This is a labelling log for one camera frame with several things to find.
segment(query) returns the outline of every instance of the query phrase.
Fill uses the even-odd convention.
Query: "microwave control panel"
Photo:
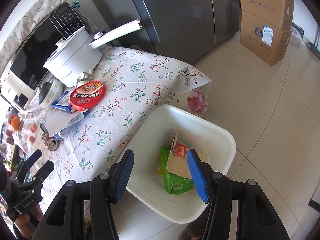
[[[63,23],[70,34],[84,26],[74,9],[67,2],[60,5],[54,12],[58,17],[57,20]]]

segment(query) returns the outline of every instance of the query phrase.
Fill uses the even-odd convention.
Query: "floral cloth cover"
[[[18,21],[0,49],[0,76],[7,63],[33,29],[65,0],[38,0]]]
[[[106,85],[104,98],[71,127],[55,152],[46,149],[41,135],[33,145],[43,152],[39,165],[46,160],[55,164],[41,192],[43,211],[67,180],[84,182],[108,171],[157,105],[183,104],[199,116],[205,112],[212,80],[193,66],[133,49],[104,46],[100,50],[103,55],[94,78]],[[31,104],[34,113],[36,101]]]

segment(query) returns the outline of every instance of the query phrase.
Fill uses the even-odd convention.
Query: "stacked cardboard boxes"
[[[294,0],[240,0],[240,43],[269,66],[279,62],[291,36]]]

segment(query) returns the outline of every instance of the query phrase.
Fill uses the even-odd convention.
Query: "human hand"
[[[34,207],[34,213],[35,217],[38,221],[41,221],[43,218],[43,214],[41,211],[41,208],[39,204],[35,205]],[[19,214],[14,222],[18,230],[20,231],[20,234],[26,238],[31,240],[33,237],[34,232],[26,225],[28,222],[30,222],[30,216],[28,214]]]

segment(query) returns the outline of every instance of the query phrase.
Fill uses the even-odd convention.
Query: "tile floor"
[[[305,239],[319,218],[308,201],[320,174],[320,61],[292,36],[284,59],[269,67],[236,33],[193,65],[213,79],[203,118],[236,141],[227,176],[255,179],[290,238]],[[235,239],[235,208],[229,239]],[[176,240],[185,227],[129,192],[112,209],[120,240]]]

